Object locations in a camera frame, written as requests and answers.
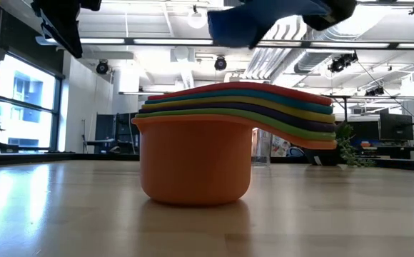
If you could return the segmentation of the white ceiling duct pipes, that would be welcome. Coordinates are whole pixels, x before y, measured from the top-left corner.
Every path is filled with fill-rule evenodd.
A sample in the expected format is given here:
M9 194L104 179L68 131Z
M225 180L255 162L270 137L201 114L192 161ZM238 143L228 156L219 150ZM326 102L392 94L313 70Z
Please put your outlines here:
M300 40L306 34L308 27L300 16L289 16L278 20L263 40ZM278 68L282 60L291 49L258 48L253 51L252 59L241 75L242 79L269 80L272 73Z

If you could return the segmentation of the colourful printed sign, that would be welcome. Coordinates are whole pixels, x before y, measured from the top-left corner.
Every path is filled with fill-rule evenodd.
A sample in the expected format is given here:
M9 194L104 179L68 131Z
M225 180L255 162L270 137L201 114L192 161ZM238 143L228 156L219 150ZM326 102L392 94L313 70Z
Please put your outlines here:
M288 149L291 147L291 143L272 135L271 141L271 157L286 157Z

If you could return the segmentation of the black computer monitor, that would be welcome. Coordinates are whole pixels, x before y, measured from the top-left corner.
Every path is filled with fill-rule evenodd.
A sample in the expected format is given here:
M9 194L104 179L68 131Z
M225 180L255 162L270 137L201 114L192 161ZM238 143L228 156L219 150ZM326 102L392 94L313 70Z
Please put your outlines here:
M122 153L139 155L140 131L131 120L136 113L97 114L94 140L88 146L94 153Z
M379 118L380 139L387 141L413 140L412 116L381 113Z
M379 126L377 121L349 121L353 128L351 141L369 141L379 139Z

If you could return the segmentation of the yellow measuring cup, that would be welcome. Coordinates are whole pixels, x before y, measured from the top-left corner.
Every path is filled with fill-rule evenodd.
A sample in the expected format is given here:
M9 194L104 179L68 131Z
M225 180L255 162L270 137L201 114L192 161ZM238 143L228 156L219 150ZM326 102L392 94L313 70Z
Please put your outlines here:
M255 106L266 107L275 111L280 111L285 114L290 114L302 119L308 119L310 121L319 121L324 123L333 123L335 116L333 114L321 114L313 111L305 111L302 109L293 108L290 106L278 104L272 101L263 99L257 99L247 96L220 96L209 97L203 99L189 99L182 101L169 101L159 104L144 104L141 108L142 111L154 111L156 109L162 109L164 107L176 107L176 106L188 106L196 104L219 104L219 103L239 103L239 104L252 104Z

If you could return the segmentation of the white round ceiling lamp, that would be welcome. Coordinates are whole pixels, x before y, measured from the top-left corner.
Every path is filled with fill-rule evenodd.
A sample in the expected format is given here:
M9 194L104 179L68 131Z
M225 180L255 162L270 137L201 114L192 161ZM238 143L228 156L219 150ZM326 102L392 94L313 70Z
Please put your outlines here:
M187 17L187 23L194 29L200 29L207 24L207 13L205 11L190 12Z

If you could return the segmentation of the long ceiling light bar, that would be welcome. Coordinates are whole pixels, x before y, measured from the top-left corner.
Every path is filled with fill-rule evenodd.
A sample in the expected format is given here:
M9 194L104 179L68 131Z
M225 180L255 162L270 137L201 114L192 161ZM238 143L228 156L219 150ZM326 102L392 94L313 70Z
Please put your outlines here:
M82 45L94 46L212 46L220 47L211 39L175 39L175 38L84 38ZM399 50L414 51L411 42L374 42L374 41L306 41L306 40L262 40L258 48L289 48L289 49L362 49L362 50Z

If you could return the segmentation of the blue measuring cup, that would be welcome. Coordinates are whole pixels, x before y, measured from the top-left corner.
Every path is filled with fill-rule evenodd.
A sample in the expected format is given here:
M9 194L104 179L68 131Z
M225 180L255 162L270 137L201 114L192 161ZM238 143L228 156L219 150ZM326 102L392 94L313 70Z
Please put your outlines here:
M325 16L331 11L324 0L248 0L230 9L208 11L208 32L217 46L253 49L279 19Z

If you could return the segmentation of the teal measuring cup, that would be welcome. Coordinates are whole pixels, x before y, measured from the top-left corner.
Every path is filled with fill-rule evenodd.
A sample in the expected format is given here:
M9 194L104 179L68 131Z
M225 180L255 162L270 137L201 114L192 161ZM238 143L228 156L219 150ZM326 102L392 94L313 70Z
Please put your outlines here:
M203 99L209 97L220 97L220 96L247 96L257 99L263 99L272 101L278 104L290 106L305 111L313 111L321 114L332 114L333 108L328 104L327 106L322 104L315 104L303 100L293 99L289 96L279 96L277 94L268 93L265 91L258 91L253 89L227 89L221 91L209 91L204 93L189 94L185 96L173 96L166 99L150 100L146 101L146 104L159 104L166 103L169 101L182 101L189 99Z

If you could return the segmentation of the green measuring cup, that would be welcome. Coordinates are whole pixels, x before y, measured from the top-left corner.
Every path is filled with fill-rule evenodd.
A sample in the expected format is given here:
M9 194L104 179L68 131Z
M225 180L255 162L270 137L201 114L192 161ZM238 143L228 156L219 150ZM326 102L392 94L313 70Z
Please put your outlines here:
M144 121L231 121L240 124L247 124L253 128L257 127L265 131L277 134L281 138L290 141L290 137L313 141L333 141L334 132L316 131L314 125L302 128L301 121L295 121L291 125L290 121L282 121L281 118L271 118L270 116L258 114L253 111L240 109L186 109L175 111L157 111L149 114L137 114L138 122Z

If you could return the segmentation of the purple measuring cup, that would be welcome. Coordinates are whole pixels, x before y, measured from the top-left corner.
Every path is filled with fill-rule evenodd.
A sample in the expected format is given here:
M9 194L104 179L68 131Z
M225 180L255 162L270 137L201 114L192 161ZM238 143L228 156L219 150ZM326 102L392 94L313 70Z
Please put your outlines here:
M275 119L285 124L305 129L309 131L319 132L334 132L335 126L333 123L324 123L319 121L310 121L308 119L298 118L296 116L285 114L280 111L268 109L266 107L255 106L252 104L239 104L239 103L219 103L219 104L196 104L188 106L176 106L176 107L164 107L162 109L156 109L154 111L142 111L139 114L155 114L162 111L187 111L187 110L200 110L200 109L232 109L234 111L249 111L255 114L267 116L268 118Z

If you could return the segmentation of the large glass window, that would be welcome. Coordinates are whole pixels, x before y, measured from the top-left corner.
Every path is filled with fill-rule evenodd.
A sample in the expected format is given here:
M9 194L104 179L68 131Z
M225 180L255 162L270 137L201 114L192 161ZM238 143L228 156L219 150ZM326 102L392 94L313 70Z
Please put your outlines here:
M57 146L61 80L5 55L0 60L0 143L20 151Z

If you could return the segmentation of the small potted succulent plant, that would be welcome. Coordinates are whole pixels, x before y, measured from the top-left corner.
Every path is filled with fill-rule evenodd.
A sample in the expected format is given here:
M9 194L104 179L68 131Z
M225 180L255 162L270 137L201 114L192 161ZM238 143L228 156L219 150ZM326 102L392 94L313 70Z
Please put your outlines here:
M370 159L358 158L356 148L350 144L353 136L353 127L347 122L336 125L336 149L313 150L303 149L308 162L316 166L337 166L344 163L349 167L367 168L375 165Z

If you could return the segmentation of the pink-red measuring cup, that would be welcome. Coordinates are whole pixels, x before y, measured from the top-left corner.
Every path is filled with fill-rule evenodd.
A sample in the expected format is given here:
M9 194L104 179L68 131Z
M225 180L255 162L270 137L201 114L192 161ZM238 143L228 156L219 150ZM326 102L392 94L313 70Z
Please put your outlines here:
M170 97L176 96L185 96L189 94L198 94L198 93L205 93L205 92L213 92L213 91L222 91L227 89L248 89L254 90L259 92L266 92L271 93L276 96L286 96L292 99L297 99L301 101L307 101L314 104L321 104L321 105L331 105L332 100L326 96L310 94L303 91L298 91L290 88L285 88L281 86L275 86L272 84L260 84L256 82L225 82L219 84L210 84L206 86L200 86L192 89L186 89L183 91L177 91L169 94L163 95L156 95L156 96L149 96L149 100L160 100L160 99L167 99Z

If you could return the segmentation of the orange measuring cup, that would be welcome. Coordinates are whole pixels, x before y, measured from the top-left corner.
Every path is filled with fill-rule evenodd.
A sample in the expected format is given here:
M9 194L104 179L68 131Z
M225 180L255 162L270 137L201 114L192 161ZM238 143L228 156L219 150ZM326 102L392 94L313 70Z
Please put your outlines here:
M184 206L237 201L251 182L252 130L297 146L335 149L335 140L305 139L239 116L190 114L134 118L141 133L141 187L153 200Z

